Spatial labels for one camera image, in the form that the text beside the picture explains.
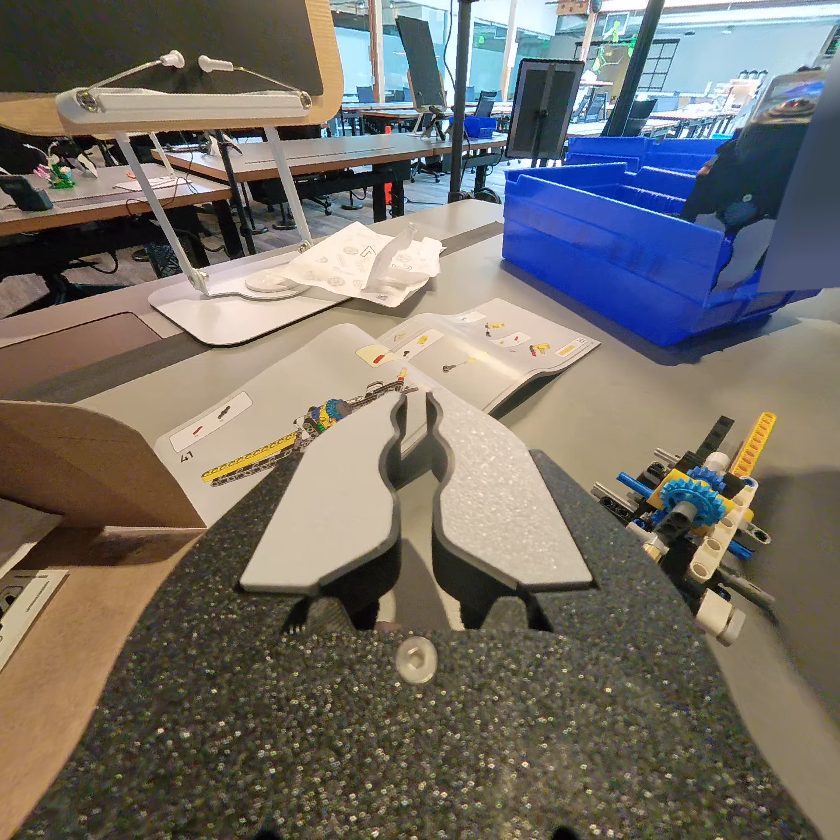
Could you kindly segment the lego instruction booklet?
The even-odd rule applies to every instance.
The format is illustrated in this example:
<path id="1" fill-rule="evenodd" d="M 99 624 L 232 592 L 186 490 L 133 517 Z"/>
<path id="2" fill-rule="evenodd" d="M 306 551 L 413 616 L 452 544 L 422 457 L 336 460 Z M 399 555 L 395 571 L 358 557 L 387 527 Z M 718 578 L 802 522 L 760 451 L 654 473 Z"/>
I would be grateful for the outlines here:
<path id="1" fill-rule="evenodd" d="M 345 417 L 406 395 L 402 454 L 425 434 L 434 383 L 485 413 L 600 343 L 499 298 L 457 314 L 423 313 L 379 339 L 343 323 L 326 329 L 154 446 L 209 527 L 282 461 Z"/>

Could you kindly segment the white printed sheet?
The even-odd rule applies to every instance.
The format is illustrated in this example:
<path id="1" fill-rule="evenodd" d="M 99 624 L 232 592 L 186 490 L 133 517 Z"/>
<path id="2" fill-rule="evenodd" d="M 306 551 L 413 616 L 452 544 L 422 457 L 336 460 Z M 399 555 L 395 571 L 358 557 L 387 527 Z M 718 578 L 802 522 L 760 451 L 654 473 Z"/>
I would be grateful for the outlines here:
<path id="1" fill-rule="evenodd" d="M 60 588 L 68 570 L 9 571 L 1 580 L 1 669 Z"/>

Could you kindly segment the black monitor on stand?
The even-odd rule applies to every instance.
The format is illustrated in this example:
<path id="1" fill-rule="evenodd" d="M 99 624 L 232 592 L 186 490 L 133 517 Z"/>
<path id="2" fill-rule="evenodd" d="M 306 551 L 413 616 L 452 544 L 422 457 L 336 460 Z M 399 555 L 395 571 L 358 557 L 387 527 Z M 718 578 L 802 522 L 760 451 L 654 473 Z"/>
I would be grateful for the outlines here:
<path id="1" fill-rule="evenodd" d="M 505 155 L 545 166 L 562 158 L 585 68 L 574 59 L 523 59 L 518 68 Z"/>

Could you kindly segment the black pole on wheels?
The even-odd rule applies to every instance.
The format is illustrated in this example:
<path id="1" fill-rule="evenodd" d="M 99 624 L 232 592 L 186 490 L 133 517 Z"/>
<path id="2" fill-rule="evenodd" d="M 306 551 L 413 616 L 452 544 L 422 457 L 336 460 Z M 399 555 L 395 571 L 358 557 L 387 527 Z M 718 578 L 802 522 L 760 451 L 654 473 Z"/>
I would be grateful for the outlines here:
<path id="1" fill-rule="evenodd" d="M 462 189 L 464 170 L 464 123 L 466 115 L 466 85 L 471 49 L 471 9 L 474 1 L 458 2 L 458 29 L 456 39 L 455 105 L 451 125 L 451 153 L 449 166 L 448 202 L 466 200 Z"/>

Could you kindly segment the partly built lego model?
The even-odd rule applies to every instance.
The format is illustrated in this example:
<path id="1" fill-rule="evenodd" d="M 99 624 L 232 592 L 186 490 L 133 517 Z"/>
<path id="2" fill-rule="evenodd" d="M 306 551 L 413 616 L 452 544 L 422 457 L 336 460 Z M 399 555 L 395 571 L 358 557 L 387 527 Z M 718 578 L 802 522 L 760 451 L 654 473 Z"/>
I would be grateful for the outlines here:
<path id="1" fill-rule="evenodd" d="M 752 473 L 776 422 L 774 413 L 761 413 L 730 455 L 723 444 L 734 422 L 720 416 L 696 450 L 675 456 L 659 448 L 638 477 L 620 473 L 626 497 L 600 483 L 591 489 L 670 579 L 699 629 L 723 647 L 738 640 L 746 620 L 732 603 L 733 593 L 766 613 L 775 604 L 726 559 L 750 560 L 771 544 L 753 519 L 759 483 Z"/>

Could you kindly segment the torn white printed paper bag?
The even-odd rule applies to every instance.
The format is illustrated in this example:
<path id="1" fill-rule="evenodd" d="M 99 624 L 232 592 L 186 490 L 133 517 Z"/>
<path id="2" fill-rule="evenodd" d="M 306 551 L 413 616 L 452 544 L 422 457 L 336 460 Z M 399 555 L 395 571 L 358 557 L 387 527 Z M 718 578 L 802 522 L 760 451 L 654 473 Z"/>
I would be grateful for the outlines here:
<path id="1" fill-rule="evenodd" d="M 396 236 L 354 223 L 280 267 L 287 280 L 387 308 L 401 306 L 440 271 L 442 242 L 416 238 L 408 225 Z"/>

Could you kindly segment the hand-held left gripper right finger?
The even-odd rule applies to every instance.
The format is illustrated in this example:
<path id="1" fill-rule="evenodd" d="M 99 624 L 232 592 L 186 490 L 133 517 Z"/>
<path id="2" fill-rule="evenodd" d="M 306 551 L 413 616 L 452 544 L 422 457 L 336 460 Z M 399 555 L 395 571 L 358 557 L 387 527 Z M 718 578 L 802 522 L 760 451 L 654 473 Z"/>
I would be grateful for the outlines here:
<path id="1" fill-rule="evenodd" d="M 528 447 L 451 392 L 427 392 L 426 410 L 434 577 L 462 624 L 480 627 L 501 598 L 530 618 L 537 594 L 590 590 L 592 572 Z"/>

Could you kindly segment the long brown background desk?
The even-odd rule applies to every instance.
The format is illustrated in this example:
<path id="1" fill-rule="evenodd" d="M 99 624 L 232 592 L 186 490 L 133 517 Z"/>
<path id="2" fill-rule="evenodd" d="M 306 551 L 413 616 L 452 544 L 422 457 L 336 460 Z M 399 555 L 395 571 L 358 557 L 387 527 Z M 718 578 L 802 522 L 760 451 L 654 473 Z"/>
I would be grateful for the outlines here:
<path id="1" fill-rule="evenodd" d="M 424 140 L 410 133 L 364 134 L 339 138 L 282 140 L 300 199 L 371 190 L 375 222 L 388 215 L 404 214 L 404 185 L 412 179 L 412 163 L 434 159 L 453 163 L 449 140 Z M 267 142 L 244 143 L 230 154 L 231 172 L 221 155 L 186 149 L 154 151 L 182 172 L 200 175 L 230 187 L 235 201 L 242 200 L 241 185 L 277 182 L 277 165 Z"/>

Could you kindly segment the wood-edged black board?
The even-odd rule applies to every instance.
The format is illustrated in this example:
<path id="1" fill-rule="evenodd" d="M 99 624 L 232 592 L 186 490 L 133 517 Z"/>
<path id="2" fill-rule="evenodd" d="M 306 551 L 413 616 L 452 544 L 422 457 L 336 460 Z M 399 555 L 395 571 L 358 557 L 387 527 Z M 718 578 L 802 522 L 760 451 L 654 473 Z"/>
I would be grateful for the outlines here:
<path id="1" fill-rule="evenodd" d="M 340 110 L 343 69 L 329 2 L 2 2 L 2 127 L 45 137 L 107 135 L 67 124 L 56 98 L 173 50 L 183 68 L 156 65 L 104 87 L 171 96 L 287 93 L 266 78 L 305 91 L 305 115 L 279 126 L 320 125 Z"/>

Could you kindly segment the black desk device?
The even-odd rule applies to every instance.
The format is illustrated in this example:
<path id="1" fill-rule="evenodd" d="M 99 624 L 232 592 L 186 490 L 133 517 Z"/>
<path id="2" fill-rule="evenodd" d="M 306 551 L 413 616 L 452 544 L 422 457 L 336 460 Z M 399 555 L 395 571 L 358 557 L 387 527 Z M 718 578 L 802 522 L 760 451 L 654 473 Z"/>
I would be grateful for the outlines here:
<path id="1" fill-rule="evenodd" d="M 46 212 L 54 207 L 46 192 L 34 187 L 22 175 L 1 174 L 1 189 L 23 211 Z"/>

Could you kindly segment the blue plastic bin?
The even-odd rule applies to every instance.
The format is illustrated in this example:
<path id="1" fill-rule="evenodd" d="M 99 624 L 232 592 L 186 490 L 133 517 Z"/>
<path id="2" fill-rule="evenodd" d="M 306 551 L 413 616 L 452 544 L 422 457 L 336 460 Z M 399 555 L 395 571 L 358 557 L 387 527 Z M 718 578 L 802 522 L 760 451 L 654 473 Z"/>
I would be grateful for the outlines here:
<path id="1" fill-rule="evenodd" d="M 730 134 L 709 139 L 576 138 L 569 140 L 566 165 L 621 163 L 626 183 L 650 192 L 687 198 L 697 173 Z"/>
<path id="2" fill-rule="evenodd" d="M 760 279 L 759 293 L 712 293 L 734 236 L 626 177 L 621 163 L 509 170 L 503 258 L 661 347 L 820 293 L 762 291 Z"/>

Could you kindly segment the brown cardboard box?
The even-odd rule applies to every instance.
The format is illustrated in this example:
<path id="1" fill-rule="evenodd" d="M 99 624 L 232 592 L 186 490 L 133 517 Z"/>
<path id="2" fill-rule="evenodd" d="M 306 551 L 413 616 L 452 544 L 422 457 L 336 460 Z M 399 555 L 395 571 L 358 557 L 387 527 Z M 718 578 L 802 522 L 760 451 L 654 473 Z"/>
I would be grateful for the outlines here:
<path id="1" fill-rule="evenodd" d="M 77 746 L 144 608 L 205 529 L 131 426 L 2 401 L 2 578 L 68 570 L 2 669 L 2 838 Z"/>

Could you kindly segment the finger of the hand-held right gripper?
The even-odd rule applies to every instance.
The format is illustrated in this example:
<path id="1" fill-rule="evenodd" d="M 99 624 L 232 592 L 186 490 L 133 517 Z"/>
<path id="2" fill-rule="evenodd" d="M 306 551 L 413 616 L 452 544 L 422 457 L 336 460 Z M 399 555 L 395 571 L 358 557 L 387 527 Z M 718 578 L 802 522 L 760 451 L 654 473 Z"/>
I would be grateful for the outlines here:
<path id="1" fill-rule="evenodd" d="M 760 293 L 760 262 L 775 225 L 774 219 L 761 219 L 737 232 L 731 241 L 729 262 L 719 271 L 712 293 Z"/>
<path id="2" fill-rule="evenodd" d="M 838 132 L 810 131 L 780 206 L 761 272 L 761 290 L 836 288 L 838 261 Z"/>

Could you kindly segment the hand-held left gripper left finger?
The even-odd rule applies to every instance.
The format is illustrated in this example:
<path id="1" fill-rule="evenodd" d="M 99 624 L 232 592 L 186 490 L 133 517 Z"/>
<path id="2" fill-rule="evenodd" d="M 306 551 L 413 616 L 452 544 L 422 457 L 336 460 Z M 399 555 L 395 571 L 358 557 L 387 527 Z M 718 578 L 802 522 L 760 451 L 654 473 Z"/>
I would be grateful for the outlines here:
<path id="1" fill-rule="evenodd" d="M 370 609 L 401 570 L 401 464 L 406 397 L 388 392 L 306 450 L 239 578 L 247 592 L 337 598 Z"/>

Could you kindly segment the white folding stand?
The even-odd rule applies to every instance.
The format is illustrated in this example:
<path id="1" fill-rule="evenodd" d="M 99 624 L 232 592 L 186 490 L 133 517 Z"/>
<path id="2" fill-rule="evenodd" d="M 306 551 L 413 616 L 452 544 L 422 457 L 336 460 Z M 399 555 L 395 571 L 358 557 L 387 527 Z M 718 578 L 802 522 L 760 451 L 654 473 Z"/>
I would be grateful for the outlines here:
<path id="1" fill-rule="evenodd" d="M 265 76 L 230 61 L 205 55 L 198 58 L 201 71 L 244 72 L 269 84 L 267 91 L 239 94 L 166 93 L 145 88 L 111 87 L 115 81 L 156 66 L 182 69 L 185 59 L 171 50 L 159 59 L 126 70 L 93 85 L 75 87 L 56 95 L 59 118 L 69 129 L 111 132 L 124 154 L 143 197 L 172 247 L 185 281 L 149 296 L 153 309 L 196 340 L 214 348 L 233 347 L 260 338 L 310 317 L 339 302 L 305 295 L 308 287 L 286 278 L 278 265 L 259 268 L 256 263 L 231 265 L 221 279 L 212 279 L 205 269 L 194 267 L 154 188 L 130 144 L 128 129 L 138 129 L 155 139 L 152 129 L 164 123 L 185 126 L 209 125 L 227 119 L 248 126 L 261 120 L 287 195 L 297 230 L 299 251 L 312 246 L 308 221 L 282 149 L 277 123 L 284 118 L 308 116 L 312 97 L 307 91 Z"/>

